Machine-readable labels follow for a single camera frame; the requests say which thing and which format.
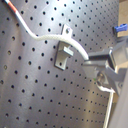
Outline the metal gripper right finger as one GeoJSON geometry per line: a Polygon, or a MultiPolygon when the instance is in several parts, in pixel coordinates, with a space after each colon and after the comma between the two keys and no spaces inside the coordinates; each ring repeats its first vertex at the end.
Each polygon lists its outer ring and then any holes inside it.
{"type": "Polygon", "coordinates": [[[94,66],[101,69],[109,67],[114,70],[116,68],[116,62],[114,59],[114,49],[107,48],[99,52],[91,52],[89,59],[84,62],[86,66],[94,66]]]}

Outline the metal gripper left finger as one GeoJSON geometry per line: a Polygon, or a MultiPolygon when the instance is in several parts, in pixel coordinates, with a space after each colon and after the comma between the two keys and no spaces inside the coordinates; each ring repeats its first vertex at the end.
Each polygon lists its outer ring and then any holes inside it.
{"type": "Polygon", "coordinates": [[[115,72],[108,65],[101,66],[97,64],[84,64],[83,69],[88,78],[92,78],[96,81],[100,90],[108,92],[114,90],[117,94],[121,93],[126,75],[125,68],[120,68],[117,72],[115,72]]]}

